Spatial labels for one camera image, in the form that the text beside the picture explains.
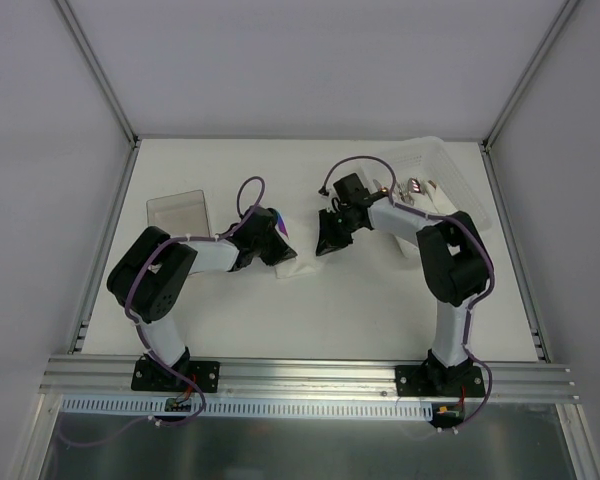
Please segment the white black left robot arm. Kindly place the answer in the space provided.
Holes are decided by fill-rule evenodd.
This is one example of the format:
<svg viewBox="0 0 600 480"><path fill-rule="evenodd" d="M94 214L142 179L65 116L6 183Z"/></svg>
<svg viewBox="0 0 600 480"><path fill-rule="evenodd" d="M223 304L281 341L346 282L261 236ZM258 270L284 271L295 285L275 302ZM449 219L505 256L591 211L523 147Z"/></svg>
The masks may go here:
<svg viewBox="0 0 600 480"><path fill-rule="evenodd" d="M172 237L150 226L110 272L107 290L134 323L154 378L168 390L188 381L189 349L171 316L188 277L237 272L259 259L269 267L297 257L278 211L253 206L240 221L214 237Z"/></svg>

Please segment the white paper napkin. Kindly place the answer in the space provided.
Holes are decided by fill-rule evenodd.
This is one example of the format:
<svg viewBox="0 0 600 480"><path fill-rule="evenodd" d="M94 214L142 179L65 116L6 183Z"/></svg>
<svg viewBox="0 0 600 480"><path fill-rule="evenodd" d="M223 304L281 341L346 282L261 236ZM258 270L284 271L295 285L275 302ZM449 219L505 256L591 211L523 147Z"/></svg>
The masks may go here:
<svg viewBox="0 0 600 480"><path fill-rule="evenodd" d="M282 280L319 273L324 261L315 253L317 227L291 217L285 220L285 226L287 244L296 252L296 256L275 266L276 278Z"/></svg>

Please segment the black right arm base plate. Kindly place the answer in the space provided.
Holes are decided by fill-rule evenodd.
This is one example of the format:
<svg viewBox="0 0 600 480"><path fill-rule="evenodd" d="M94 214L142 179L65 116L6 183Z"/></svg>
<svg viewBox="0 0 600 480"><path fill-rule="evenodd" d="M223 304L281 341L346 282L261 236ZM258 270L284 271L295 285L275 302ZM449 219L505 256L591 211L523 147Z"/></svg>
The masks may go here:
<svg viewBox="0 0 600 480"><path fill-rule="evenodd" d="M471 362L453 368L432 366L427 361L398 365L394 377L399 397L483 398L486 394L482 371Z"/></svg>

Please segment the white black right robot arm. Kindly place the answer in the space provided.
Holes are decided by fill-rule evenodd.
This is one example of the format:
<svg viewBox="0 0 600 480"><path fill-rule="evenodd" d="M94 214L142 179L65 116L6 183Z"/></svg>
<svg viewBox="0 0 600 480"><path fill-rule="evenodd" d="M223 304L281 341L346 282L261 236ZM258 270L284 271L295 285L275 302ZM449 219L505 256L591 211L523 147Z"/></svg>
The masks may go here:
<svg viewBox="0 0 600 480"><path fill-rule="evenodd" d="M417 247L426 285L437 300L424 377L435 393L452 394L473 366L467 348L472 309L489 295L494 280L493 263L471 217L398 203L385 189L370 192L356 174L336 181L334 191L331 207L319 211L316 255L348 247L361 229L389 233Z"/></svg>

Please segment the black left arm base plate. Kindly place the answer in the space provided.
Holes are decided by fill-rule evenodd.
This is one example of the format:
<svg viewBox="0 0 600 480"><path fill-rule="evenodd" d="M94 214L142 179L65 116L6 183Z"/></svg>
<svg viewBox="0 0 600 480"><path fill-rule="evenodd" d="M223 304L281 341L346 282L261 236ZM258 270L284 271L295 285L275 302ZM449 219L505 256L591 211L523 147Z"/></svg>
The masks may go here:
<svg viewBox="0 0 600 480"><path fill-rule="evenodd" d="M204 393L217 392L220 368L221 363L217 361L191 360L187 352L173 366L180 376L190 379ZM190 385L150 356L143 355L135 362L130 388L138 392L182 393Z"/></svg>

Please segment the iridescent rainbow steak knife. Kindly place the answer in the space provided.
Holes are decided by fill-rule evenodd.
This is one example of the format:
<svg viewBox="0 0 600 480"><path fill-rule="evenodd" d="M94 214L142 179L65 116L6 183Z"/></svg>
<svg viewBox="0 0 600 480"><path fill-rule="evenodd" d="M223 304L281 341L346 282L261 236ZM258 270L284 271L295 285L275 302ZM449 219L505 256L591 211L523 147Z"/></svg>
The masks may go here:
<svg viewBox="0 0 600 480"><path fill-rule="evenodd" d="M274 213L276 216L276 229L277 229L278 233L281 236L288 238L289 234L288 234L288 230L287 230L286 224L284 222L283 216L277 210L275 210Z"/></svg>

